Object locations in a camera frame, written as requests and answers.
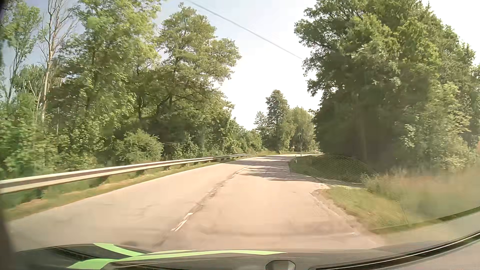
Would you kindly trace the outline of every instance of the green stripe on hood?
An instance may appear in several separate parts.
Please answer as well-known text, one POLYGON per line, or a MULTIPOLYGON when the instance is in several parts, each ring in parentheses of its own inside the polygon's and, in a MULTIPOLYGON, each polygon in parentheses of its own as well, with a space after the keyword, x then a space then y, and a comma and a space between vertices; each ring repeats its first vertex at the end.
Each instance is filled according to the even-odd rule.
POLYGON ((214 251, 199 251, 199 252, 174 253, 174 254, 151 254, 151 255, 128 257, 123 259, 90 259, 90 260, 74 263, 68 268, 100 270, 111 262, 179 258, 179 257, 214 255, 214 254, 224 254, 224 253, 248 254, 248 255, 272 255, 272 254, 279 254, 279 253, 285 253, 285 252, 264 251, 264 250, 214 250, 214 251))
POLYGON ((116 253, 120 253, 120 254, 123 254, 123 255, 127 255, 127 256, 138 256, 138 255, 143 255, 143 253, 140 253, 140 252, 136 252, 136 251, 131 251, 131 250, 128 250, 128 249, 125 249, 125 248, 121 248, 119 246, 116 246, 114 244, 105 244, 105 243, 93 243, 94 245, 98 246, 98 247, 101 247, 101 248, 104 248, 104 249, 107 249, 107 250, 110 250, 110 251, 113 251, 113 252, 116 252, 116 253))

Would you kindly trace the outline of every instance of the grass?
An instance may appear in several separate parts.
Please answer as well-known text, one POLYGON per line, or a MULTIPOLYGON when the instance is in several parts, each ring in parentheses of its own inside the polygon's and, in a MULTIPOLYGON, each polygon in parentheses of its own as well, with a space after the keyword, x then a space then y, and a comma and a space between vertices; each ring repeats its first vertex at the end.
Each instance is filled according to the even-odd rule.
POLYGON ((83 180, 68 184, 60 184, 56 186, 49 187, 43 194, 41 199, 34 199, 29 202, 25 202, 9 209, 4 210, 5 218, 8 221, 19 219, 31 214, 39 213, 54 207, 59 207, 66 205, 75 201, 79 201, 88 197, 93 197, 103 193, 107 193, 116 189, 127 187, 130 185, 138 184, 141 182, 153 180, 159 177, 171 175, 177 172, 183 172, 191 169, 196 169, 200 167, 215 165, 219 163, 228 162, 231 160, 225 160, 221 162, 209 162, 197 165, 183 166, 175 165, 171 166, 169 170, 164 170, 163 168, 155 168, 144 171, 142 175, 137 175, 137 173, 123 173, 112 175, 108 177, 98 186, 91 188, 84 188, 81 190, 76 190, 76 187, 84 187, 86 182, 88 185, 89 180, 83 180))
POLYGON ((297 163, 291 161, 289 165, 297 173, 362 182, 365 188, 336 184, 323 190, 322 195, 379 233, 438 223, 480 211, 480 165, 457 173, 435 175, 405 170, 379 175, 370 173, 362 163, 327 155, 297 158, 297 163), (391 226, 397 228, 378 230, 391 226))
POLYGON ((297 157, 289 166, 292 172, 350 183, 361 183, 364 177, 375 175, 374 170, 359 160, 331 154, 297 157))
POLYGON ((364 188, 332 186, 321 195, 358 220, 368 229, 406 225, 408 217, 400 203, 378 196, 364 188))

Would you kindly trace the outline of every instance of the road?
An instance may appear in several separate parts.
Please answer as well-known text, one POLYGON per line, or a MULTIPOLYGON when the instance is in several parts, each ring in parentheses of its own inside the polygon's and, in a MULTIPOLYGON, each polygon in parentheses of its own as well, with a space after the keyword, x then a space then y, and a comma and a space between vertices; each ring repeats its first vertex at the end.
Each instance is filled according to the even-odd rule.
POLYGON ((382 239, 291 173, 292 156, 179 172, 8 224, 17 250, 114 243, 149 250, 372 248, 382 239))

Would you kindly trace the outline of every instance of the guardrail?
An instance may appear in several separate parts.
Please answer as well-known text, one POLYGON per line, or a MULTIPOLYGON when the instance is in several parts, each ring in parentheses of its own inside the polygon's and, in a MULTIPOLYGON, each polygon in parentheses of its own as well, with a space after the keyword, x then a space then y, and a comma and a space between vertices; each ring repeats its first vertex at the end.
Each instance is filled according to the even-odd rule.
POLYGON ((150 162, 150 163, 143 163, 143 164, 107 167, 107 168, 75 171, 75 172, 60 172, 60 173, 53 173, 53 174, 46 174, 46 175, 8 179, 8 180, 0 181, 0 194, 12 193, 12 192, 17 192, 22 190, 56 185, 56 184, 76 182, 76 181, 86 180, 91 178, 105 177, 109 175, 126 173, 126 172, 135 172, 135 171, 142 171, 142 170, 154 169, 159 167, 205 162, 205 161, 212 161, 212 160, 223 160, 228 158, 237 158, 237 157, 244 157, 244 156, 253 157, 252 155, 249 155, 249 154, 237 154, 237 155, 229 155, 229 156, 222 156, 222 157, 208 157, 208 158, 197 158, 197 159, 186 159, 186 160, 167 160, 167 161, 158 161, 158 162, 150 162))

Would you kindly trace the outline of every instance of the dry grass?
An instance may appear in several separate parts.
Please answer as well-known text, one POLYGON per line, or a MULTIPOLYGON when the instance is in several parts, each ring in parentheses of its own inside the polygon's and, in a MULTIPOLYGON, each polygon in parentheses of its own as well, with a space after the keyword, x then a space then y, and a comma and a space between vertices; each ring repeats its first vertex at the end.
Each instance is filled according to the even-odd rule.
POLYGON ((76 183, 62 184, 58 186, 50 187, 42 197, 42 199, 34 199, 30 202, 19 204, 13 208, 5 209, 5 218, 7 220, 19 219, 31 214, 39 213, 54 207, 66 205, 75 201, 79 201, 88 197, 107 193, 116 189, 127 187, 133 184, 153 180, 159 177, 171 175, 177 172, 183 172, 200 167, 210 166, 218 164, 220 162, 210 162, 191 166, 180 167, 181 165, 172 166, 169 170, 163 170, 162 168, 156 168, 146 170, 143 175, 136 176, 135 173, 124 173, 110 176, 101 185, 87 188, 83 190, 76 190, 65 192, 65 190, 71 190, 75 188, 75 185, 68 188, 61 187, 62 185, 72 185, 76 183))
POLYGON ((480 206, 480 167, 436 176, 397 171, 365 182, 369 191, 399 201, 425 220, 442 218, 480 206))

